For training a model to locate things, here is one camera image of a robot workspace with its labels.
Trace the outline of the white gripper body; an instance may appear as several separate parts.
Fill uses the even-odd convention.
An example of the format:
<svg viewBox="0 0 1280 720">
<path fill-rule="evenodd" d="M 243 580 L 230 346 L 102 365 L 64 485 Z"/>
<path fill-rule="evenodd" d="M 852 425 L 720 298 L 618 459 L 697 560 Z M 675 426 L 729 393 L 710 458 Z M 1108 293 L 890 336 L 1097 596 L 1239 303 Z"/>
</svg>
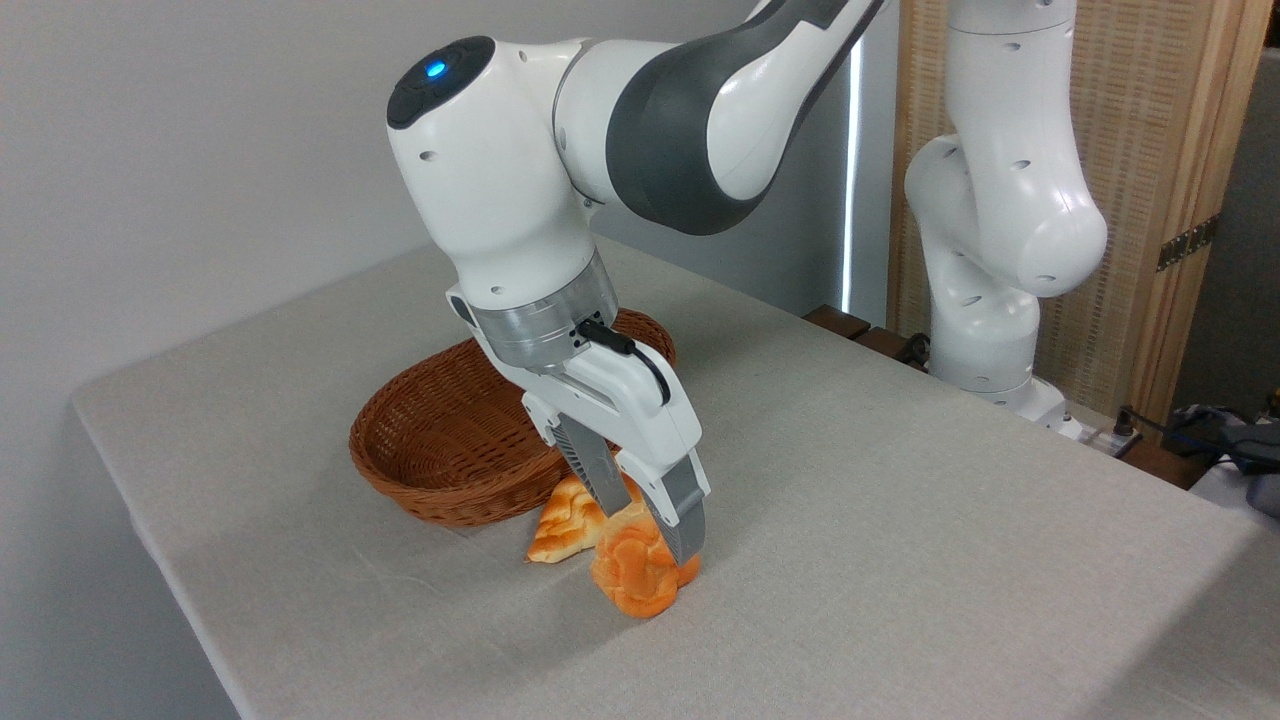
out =
<svg viewBox="0 0 1280 720">
<path fill-rule="evenodd" d="M 524 404 L 539 436 L 553 445 L 552 427 L 570 416 L 620 446 L 631 456 L 668 471 L 701 438 L 701 425 L 671 365 L 646 345 L 637 350 L 660 370 L 669 387 L 662 400 L 659 383 L 637 355 L 625 356 L 593 345 L 564 363 L 561 373 L 539 375 L 495 361 L 497 370 L 526 391 Z"/>
</svg>

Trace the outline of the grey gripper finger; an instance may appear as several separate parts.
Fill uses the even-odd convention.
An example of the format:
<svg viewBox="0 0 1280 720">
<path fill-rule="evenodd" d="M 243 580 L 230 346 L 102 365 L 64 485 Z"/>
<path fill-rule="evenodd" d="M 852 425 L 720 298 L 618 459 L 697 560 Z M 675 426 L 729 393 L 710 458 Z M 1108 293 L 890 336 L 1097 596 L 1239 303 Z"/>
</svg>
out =
<svg viewBox="0 0 1280 720">
<path fill-rule="evenodd" d="M 689 451 L 663 474 L 657 465 L 627 450 L 618 452 L 617 461 L 625 475 L 643 492 L 675 564 L 680 568 L 687 565 L 704 544 L 703 501 L 710 489 L 698 452 Z"/>
<path fill-rule="evenodd" d="M 608 518 L 631 505 L 632 496 L 603 436 L 535 395 L 524 395 L 522 405 L 540 437 L 559 450 Z"/>
</svg>

